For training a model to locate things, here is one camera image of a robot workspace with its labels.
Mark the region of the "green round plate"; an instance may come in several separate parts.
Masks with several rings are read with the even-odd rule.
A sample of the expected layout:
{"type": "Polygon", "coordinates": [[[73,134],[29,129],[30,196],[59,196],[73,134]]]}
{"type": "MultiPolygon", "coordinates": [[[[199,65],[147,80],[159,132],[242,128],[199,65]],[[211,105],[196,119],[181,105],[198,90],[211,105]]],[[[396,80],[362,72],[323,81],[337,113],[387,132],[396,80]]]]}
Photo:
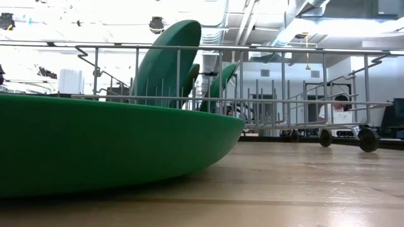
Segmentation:
{"type": "MultiPolygon", "coordinates": [[[[205,95],[205,98],[219,98],[220,91],[223,91],[230,81],[231,77],[233,76],[236,70],[237,64],[229,64],[228,66],[224,67],[222,70],[222,77],[220,80],[220,76],[217,76],[216,79],[210,85],[210,93],[205,95]]],[[[203,100],[201,102],[201,106],[199,108],[202,112],[210,112],[215,113],[215,107],[217,105],[217,101],[207,101],[203,100]]]]}
{"type": "Polygon", "coordinates": [[[132,85],[131,96],[147,99],[130,100],[138,105],[177,108],[177,100],[152,100],[152,96],[177,97],[185,94],[187,80],[197,50],[174,49],[174,46],[197,47],[201,40],[201,24],[196,20],[182,20],[170,26],[152,44],[138,69],[137,83],[132,85]]]}
{"type": "Polygon", "coordinates": [[[0,94],[0,199],[157,182],[202,170],[244,121],[214,113],[0,94]]]}
{"type": "Polygon", "coordinates": [[[180,96],[188,97],[191,91],[193,90],[193,86],[199,75],[199,64],[192,64],[187,76],[183,79],[183,82],[180,82],[180,96]]]}

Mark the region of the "black round ceiling device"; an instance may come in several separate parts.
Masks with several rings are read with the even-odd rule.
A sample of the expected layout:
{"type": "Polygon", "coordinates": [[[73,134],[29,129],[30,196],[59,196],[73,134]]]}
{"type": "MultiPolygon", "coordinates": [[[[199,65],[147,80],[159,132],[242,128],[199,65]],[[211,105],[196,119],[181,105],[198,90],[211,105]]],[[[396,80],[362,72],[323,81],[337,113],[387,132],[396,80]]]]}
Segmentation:
{"type": "Polygon", "coordinates": [[[148,24],[148,27],[152,33],[161,34],[165,30],[163,18],[160,16],[153,16],[148,24]]]}
{"type": "Polygon", "coordinates": [[[0,29],[13,30],[15,21],[13,20],[13,13],[1,13],[0,15],[0,29]]]}

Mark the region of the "white cylindrical tank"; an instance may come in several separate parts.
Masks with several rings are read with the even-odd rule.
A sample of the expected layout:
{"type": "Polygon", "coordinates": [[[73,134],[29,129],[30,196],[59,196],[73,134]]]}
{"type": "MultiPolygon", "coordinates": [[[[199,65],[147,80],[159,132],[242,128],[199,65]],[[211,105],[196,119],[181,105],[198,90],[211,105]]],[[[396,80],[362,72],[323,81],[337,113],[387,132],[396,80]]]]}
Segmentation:
{"type": "Polygon", "coordinates": [[[67,94],[84,94],[85,79],[82,70],[61,69],[58,91],[67,94]]]}

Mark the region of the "white box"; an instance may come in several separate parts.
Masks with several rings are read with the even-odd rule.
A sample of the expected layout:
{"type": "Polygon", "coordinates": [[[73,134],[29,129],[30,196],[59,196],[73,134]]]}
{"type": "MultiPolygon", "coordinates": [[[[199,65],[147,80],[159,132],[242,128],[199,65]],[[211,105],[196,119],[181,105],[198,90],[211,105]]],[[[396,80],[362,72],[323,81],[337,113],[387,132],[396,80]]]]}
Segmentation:
{"type": "Polygon", "coordinates": [[[334,112],[332,123],[343,125],[353,123],[353,112],[334,112]]]}

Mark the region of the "dark hanging ceiling fixture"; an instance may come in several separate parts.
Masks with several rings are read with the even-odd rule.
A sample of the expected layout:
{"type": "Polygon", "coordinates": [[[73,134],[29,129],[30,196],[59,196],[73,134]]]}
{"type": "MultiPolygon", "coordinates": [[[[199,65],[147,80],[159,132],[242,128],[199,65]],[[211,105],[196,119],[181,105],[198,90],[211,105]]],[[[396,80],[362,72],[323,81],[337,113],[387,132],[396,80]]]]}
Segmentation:
{"type": "Polygon", "coordinates": [[[53,72],[45,69],[44,67],[39,67],[38,75],[43,76],[43,77],[52,78],[52,79],[57,79],[56,73],[53,73],[53,72]]]}

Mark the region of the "black computer monitor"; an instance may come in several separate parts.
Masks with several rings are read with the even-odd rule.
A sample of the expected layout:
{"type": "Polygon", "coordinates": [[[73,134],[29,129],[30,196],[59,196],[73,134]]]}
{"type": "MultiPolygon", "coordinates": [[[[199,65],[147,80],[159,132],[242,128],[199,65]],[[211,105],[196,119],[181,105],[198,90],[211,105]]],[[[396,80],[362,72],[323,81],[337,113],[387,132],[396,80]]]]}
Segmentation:
{"type": "Polygon", "coordinates": [[[404,98],[394,98],[392,106],[384,109],[381,135],[384,138],[404,140],[404,98]]]}

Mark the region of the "silver corrugated ventilation duct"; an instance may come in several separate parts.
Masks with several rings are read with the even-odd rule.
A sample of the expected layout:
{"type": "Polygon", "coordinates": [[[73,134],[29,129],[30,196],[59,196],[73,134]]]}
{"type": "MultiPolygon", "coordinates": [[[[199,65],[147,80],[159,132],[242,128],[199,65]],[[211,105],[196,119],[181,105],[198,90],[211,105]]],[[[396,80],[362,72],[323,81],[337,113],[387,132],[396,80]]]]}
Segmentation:
{"type": "Polygon", "coordinates": [[[198,21],[202,25],[201,43],[220,45],[223,41],[229,0],[202,0],[198,21]]]}

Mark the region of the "black aluminium table frame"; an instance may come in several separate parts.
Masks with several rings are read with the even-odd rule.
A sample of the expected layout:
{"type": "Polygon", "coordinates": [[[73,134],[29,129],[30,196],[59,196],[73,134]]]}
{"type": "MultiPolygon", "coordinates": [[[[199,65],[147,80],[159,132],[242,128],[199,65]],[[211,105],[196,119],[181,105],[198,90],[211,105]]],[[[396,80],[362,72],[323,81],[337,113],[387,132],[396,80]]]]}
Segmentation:
{"type": "MultiPolygon", "coordinates": [[[[239,142],[257,142],[257,143],[316,143],[319,144],[317,137],[300,137],[298,140],[289,137],[260,137],[260,136],[241,136],[239,142]]],[[[349,138],[334,138],[333,144],[347,146],[359,146],[359,142],[349,138]]],[[[394,149],[404,151],[404,141],[380,140],[379,148],[394,149]]]]}

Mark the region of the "white ceiling duct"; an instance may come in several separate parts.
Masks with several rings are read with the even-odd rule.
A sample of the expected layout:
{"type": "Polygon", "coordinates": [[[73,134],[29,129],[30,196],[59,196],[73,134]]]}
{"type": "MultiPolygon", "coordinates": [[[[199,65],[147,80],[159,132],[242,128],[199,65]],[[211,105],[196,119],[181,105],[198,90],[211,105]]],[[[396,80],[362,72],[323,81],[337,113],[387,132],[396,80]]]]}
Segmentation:
{"type": "Polygon", "coordinates": [[[392,37],[404,33],[404,17],[397,20],[355,18],[296,18],[278,31],[270,47],[284,47],[298,34],[331,37],[392,37]]]}

